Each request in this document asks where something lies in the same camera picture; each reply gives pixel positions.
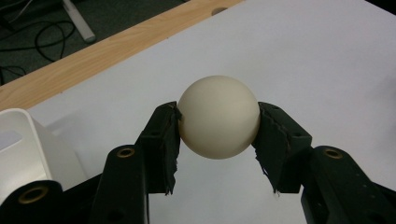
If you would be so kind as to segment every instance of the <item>floor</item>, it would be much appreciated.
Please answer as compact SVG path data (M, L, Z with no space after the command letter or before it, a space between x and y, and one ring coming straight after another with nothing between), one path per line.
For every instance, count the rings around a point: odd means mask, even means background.
M73 2L95 33L96 41L100 41L177 7L185 0L76 0ZM8 13L4 18L11 21L20 11L21 9L18 9ZM18 32L12 33L0 27L1 84L31 73L90 45L84 42L78 30L73 32L74 27L60 0L32 1L11 25Z

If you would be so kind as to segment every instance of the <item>wooden table edge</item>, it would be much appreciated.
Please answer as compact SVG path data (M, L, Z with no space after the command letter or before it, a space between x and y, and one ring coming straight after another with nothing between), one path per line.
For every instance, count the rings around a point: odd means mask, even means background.
M28 109L243 0L191 0L0 87L0 111Z

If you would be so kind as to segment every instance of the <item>white box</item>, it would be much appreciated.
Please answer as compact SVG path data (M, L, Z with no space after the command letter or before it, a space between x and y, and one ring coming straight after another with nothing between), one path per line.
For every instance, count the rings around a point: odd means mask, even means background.
M0 112L0 203L15 189L51 179L64 190L87 177L74 150L23 109Z

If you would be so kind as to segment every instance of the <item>ball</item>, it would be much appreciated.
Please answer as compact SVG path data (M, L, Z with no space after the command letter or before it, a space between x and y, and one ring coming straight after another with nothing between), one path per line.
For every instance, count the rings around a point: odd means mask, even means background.
M192 151L209 159L231 158L256 137L260 109L250 89L226 76L204 77L190 85L178 104L178 128Z

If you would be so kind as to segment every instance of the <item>screw hole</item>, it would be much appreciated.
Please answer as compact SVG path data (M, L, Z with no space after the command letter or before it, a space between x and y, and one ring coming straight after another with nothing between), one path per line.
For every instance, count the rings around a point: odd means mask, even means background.
M117 156L120 158L127 158L134 155L133 148L123 148L117 152Z
M44 198L49 192L46 186L37 186L26 190L19 198L18 202L22 204L35 203Z
M125 213L121 209L114 209L107 215L107 220L110 222L121 221L125 217Z
M330 149L330 148L326 148L324 150L324 154L330 158L337 159L337 160L343 158L343 154L339 153L338 151L336 151L334 149Z

